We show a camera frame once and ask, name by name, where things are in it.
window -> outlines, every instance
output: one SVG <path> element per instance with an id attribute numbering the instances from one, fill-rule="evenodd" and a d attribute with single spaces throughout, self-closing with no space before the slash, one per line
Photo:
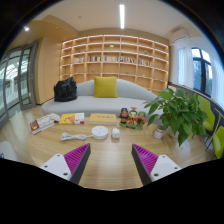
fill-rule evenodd
<path id="1" fill-rule="evenodd" d="M 192 48 L 194 63 L 194 89 L 211 97 L 212 68 L 209 54 L 199 48 Z"/>

wooden table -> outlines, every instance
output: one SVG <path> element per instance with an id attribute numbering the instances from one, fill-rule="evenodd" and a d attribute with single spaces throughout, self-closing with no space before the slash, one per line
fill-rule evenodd
<path id="1" fill-rule="evenodd" d="M 106 139 L 98 140 L 91 137 L 85 141 L 75 139 L 60 141 L 63 132 L 71 135 L 91 135 L 92 128 L 97 125 L 88 124 L 88 120 L 89 118 L 86 117 L 83 125 L 56 124 L 36 135 L 30 133 L 28 150 L 36 165 L 40 167 L 56 153 L 64 155 L 90 143 L 91 154 L 79 185 L 91 189 L 120 190 L 143 186 L 131 154 L 133 143 L 156 155 L 166 154 L 176 162 L 172 144 L 176 145 L 177 140 L 166 133 L 162 139 L 154 138 L 153 131 L 156 127 L 154 124 L 150 126 L 145 124 L 143 130 L 134 130 L 120 127 L 120 119 L 117 119 L 117 127 L 120 129 L 119 139 L 111 137 L 112 128 L 115 126 L 103 125 L 109 130 Z"/>

decorative figurine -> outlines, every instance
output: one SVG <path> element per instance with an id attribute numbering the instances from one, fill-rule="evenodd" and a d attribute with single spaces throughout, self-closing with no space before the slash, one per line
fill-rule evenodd
<path id="1" fill-rule="evenodd" d="M 132 110 L 128 113 L 127 108 L 121 108 L 118 117 L 121 118 L 120 126 L 142 130 L 143 125 L 146 123 L 145 112 L 140 111 L 137 113 L 136 107 L 131 107 Z"/>
<path id="2" fill-rule="evenodd" d="M 140 111 L 138 113 L 138 117 L 137 117 L 137 120 L 138 120 L 138 126 L 142 127 L 142 125 L 144 125 L 146 123 L 146 118 L 145 118 L 145 112 L 144 111 Z"/>
<path id="3" fill-rule="evenodd" d="M 121 118 L 121 124 L 126 124 L 128 118 L 128 109 L 121 108 L 121 112 L 118 114 L 118 117 Z"/>
<path id="4" fill-rule="evenodd" d="M 137 120 L 137 116 L 138 116 L 138 113 L 137 111 L 135 110 L 136 107 L 132 107 L 131 108 L 132 110 L 129 112 L 129 117 L 127 120 L 129 120 L 129 124 L 130 125 L 135 125 L 138 123 L 138 120 Z"/>

toy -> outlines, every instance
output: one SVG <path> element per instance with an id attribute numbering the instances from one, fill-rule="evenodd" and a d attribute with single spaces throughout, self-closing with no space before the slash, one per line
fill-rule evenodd
<path id="1" fill-rule="evenodd" d="M 118 114 L 118 117 L 121 118 L 121 123 L 126 124 L 127 118 L 128 118 L 128 109 L 127 108 L 121 108 L 121 112 Z"/>
<path id="2" fill-rule="evenodd" d="M 118 117 L 121 118 L 120 126 L 126 128 L 133 128 L 142 130 L 143 125 L 146 123 L 145 112 L 140 111 L 137 113 L 136 107 L 131 107 L 132 110 L 128 113 L 127 108 L 121 108 L 121 112 Z"/>
<path id="3" fill-rule="evenodd" d="M 118 128 L 112 128 L 112 138 L 120 138 L 120 130 Z"/>

book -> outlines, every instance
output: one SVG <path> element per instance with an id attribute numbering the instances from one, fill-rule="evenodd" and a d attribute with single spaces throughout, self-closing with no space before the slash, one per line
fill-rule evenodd
<path id="1" fill-rule="evenodd" d="M 74 58 L 74 63 L 82 63 L 84 62 L 84 58 Z"/>
<path id="2" fill-rule="evenodd" d="M 89 124 L 117 125 L 117 118 L 115 114 L 92 113 L 89 118 Z"/>
<path id="3" fill-rule="evenodd" d="M 30 123 L 30 130 L 35 135 L 53 125 L 55 125 L 54 120 L 50 118 L 50 115 L 46 115 L 44 117 L 32 121 Z"/>
<path id="4" fill-rule="evenodd" d="M 62 124 L 84 124 L 84 113 L 62 114 L 59 125 Z"/>

